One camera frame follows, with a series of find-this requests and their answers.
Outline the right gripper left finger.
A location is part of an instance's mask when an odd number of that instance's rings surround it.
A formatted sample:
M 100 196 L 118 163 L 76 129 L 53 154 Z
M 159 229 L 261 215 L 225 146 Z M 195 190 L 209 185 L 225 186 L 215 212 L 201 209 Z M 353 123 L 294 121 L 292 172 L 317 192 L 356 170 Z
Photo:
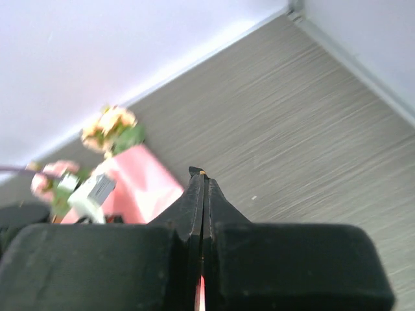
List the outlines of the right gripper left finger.
M 24 228 L 1 260 L 2 310 L 198 310 L 205 177 L 147 225 Z

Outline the pink flower bouquet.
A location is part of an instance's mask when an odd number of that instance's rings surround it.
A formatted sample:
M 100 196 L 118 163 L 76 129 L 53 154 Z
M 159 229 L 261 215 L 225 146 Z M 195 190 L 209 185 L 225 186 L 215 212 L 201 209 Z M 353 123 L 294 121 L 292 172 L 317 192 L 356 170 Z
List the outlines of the pink flower bouquet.
M 183 187 L 145 146 L 145 129 L 130 110 L 107 107 L 82 129 L 80 137 L 86 148 L 103 155 L 102 163 L 94 169 L 73 161 L 49 163 L 31 181 L 32 193 L 51 205 L 58 223 L 75 223 L 80 215 L 65 202 L 68 195 L 59 193 L 47 173 L 73 173 L 82 180 L 105 174 L 114 180 L 115 188 L 102 205 L 111 222 L 121 217 L 126 224 L 147 224 L 183 194 Z

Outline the black ribbon gold lettering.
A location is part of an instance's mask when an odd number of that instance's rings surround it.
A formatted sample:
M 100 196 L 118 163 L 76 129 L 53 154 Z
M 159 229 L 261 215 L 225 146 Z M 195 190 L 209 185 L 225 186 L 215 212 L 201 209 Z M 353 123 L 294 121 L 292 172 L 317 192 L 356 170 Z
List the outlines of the black ribbon gold lettering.
M 194 176 L 203 176 L 204 178 L 208 178 L 206 172 L 202 168 L 198 167 L 189 167 L 189 175 L 191 178 Z

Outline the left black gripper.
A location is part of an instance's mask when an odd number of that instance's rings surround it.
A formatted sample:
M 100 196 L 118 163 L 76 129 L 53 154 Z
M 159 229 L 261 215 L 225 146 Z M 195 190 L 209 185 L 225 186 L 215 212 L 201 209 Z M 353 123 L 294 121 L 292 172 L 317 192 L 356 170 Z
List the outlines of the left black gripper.
M 91 224 L 91 220 L 86 216 L 77 216 L 73 211 L 69 213 L 69 223 Z M 53 224 L 63 223 L 63 216 L 57 216 L 49 208 L 40 203 L 19 203 L 7 205 L 1 208 L 1 256 L 6 253 L 9 245 L 19 234 L 19 232 L 32 224 Z M 123 224 L 124 219 L 120 214 L 106 214 L 106 223 Z

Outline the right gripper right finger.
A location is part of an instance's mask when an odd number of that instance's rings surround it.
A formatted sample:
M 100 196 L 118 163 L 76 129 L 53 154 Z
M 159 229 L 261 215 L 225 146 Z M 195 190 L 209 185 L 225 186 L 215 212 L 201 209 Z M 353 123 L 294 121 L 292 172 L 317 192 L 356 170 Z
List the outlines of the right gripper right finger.
M 253 223 L 206 181 L 207 310 L 391 310 L 372 239 L 348 224 Z

